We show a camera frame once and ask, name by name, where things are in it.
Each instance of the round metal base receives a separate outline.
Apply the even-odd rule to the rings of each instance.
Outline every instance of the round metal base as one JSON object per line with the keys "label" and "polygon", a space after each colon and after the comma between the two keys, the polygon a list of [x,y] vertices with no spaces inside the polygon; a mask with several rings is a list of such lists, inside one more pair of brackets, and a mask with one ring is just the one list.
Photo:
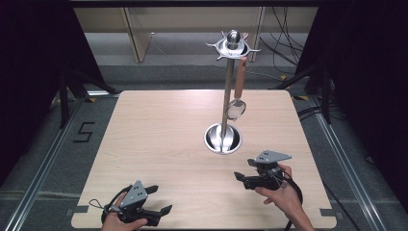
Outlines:
{"label": "round metal base", "polygon": [[216,154],[230,154],[238,150],[242,144],[242,135],[232,125],[227,124],[224,139],[221,138],[221,124],[211,125],[204,133],[204,142]]}

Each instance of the metal knob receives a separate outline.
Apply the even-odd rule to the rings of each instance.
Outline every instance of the metal knob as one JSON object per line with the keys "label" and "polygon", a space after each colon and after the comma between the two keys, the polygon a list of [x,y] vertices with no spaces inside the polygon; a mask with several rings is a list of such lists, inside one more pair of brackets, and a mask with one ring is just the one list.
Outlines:
{"label": "metal knob", "polygon": [[238,43],[241,40],[241,35],[238,31],[232,30],[227,36],[227,47],[230,50],[238,48]]}

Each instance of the metal stand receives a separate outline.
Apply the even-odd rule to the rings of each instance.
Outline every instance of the metal stand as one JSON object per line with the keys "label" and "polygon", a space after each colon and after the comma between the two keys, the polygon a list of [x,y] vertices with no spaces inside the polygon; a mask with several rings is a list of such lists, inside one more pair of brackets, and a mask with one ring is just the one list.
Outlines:
{"label": "metal stand", "polygon": [[249,54],[253,50],[249,48],[248,44],[241,39],[239,32],[232,30],[226,37],[223,33],[222,39],[216,44],[207,44],[216,48],[220,60],[221,58],[227,58],[227,73],[225,79],[225,93],[224,102],[222,108],[222,122],[221,124],[211,125],[204,134],[204,142],[207,147],[217,154],[229,154],[232,153],[241,146],[242,135],[240,131],[234,126],[228,124],[228,119],[225,112],[228,108],[231,96],[232,77],[234,72],[234,61],[240,59]]}

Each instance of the aluminum rail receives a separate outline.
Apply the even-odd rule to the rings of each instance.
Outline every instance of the aluminum rail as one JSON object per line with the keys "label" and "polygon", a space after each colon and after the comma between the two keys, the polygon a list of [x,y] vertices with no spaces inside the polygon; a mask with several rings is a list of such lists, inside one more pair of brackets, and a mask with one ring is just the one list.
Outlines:
{"label": "aluminum rail", "polygon": [[[309,98],[311,99],[311,104],[313,107],[316,107],[319,105],[319,102],[315,96],[310,96]],[[339,162],[344,172],[345,178],[347,179],[348,184],[350,185],[350,188],[354,192],[354,195],[358,203],[360,204],[360,207],[364,215],[366,216],[366,219],[371,227],[371,230],[381,230],[381,231],[388,230],[384,220],[380,217],[380,214],[375,204],[372,202],[369,194],[367,193],[360,178],[358,177],[357,172],[355,171],[353,165],[351,164],[350,160],[345,154],[345,151],[339,139],[337,138],[336,133],[334,132],[332,126],[325,122],[325,119],[321,114],[318,114],[317,118],[318,118],[320,127],[323,130],[324,135],[328,139],[334,151],[334,154],[337,158],[337,161]]]}
{"label": "aluminum rail", "polygon": [[76,116],[83,102],[84,99],[77,99],[77,102],[73,105],[71,109],[70,119],[66,123],[65,127],[60,129],[56,138],[53,140],[53,143],[51,144],[51,147],[48,149],[44,160],[39,166],[33,181],[31,182],[27,191],[24,193],[17,208],[13,212],[6,227],[6,231],[17,231],[22,227],[26,217],[28,216],[28,213],[30,212],[34,202],[36,201],[38,192],[41,189],[48,175],[48,172],[50,171],[58,156],[61,146],[65,140],[66,134],[72,125],[72,120]]}

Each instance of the metal pole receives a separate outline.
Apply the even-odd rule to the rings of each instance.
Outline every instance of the metal pole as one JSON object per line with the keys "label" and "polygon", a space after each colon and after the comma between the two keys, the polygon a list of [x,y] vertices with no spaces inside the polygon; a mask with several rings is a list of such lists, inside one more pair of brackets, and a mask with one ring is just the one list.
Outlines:
{"label": "metal pole", "polygon": [[228,108],[231,96],[231,85],[232,85],[232,75],[234,72],[234,59],[228,59],[227,63],[227,77],[225,79],[225,93],[224,93],[224,107],[222,109],[222,124],[221,124],[221,147],[223,146],[223,141],[225,138],[225,133],[227,130],[227,116],[225,112]]}

